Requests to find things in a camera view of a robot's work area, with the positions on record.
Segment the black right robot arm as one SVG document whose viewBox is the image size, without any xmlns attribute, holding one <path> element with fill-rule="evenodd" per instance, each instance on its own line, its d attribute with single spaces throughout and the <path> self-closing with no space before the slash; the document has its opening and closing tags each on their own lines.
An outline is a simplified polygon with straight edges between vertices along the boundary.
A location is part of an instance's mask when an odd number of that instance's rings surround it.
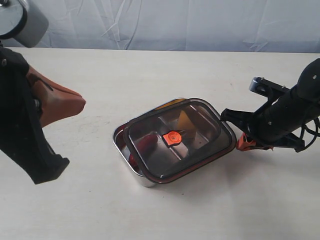
<svg viewBox="0 0 320 240">
<path fill-rule="evenodd" d="M 242 131 L 239 151 L 309 148 L 320 136 L 320 60 L 308 64 L 292 88 L 254 77 L 250 91 L 267 98 L 255 112 L 226 108 L 221 121 Z"/>
</svg>

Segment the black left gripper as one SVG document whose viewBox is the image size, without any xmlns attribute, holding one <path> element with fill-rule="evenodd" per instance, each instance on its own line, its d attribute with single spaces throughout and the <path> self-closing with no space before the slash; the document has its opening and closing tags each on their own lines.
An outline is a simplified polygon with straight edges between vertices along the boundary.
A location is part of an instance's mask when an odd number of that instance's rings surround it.
<svg viewBox="0 0 320 240">
<path fill-rule="evenodd" d="M 86 100 L 0 48 L 0 149 L 35 184 L 56 180 L 69 165 L 47 142 L 42 127 L 81 113 Z"/>
</svg>

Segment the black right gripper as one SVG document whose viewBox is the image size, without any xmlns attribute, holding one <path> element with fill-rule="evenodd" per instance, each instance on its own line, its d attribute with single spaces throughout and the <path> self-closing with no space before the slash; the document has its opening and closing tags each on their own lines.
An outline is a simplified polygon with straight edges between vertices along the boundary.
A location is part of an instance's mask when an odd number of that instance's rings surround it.
<svg viewBox="0 0 320 240">
<path fill-rule="evenodd" d="M 305 141 L 292 132 L 303 123 L 305 100 L 291 94 L 281 96 L 276 103 L 268 102 L 256 112 L 231 110 L 221 113 L 221 120 L 242 130 L 237 150 L 273 150 L 291 148 L 301 152 Z"/>
</svg>

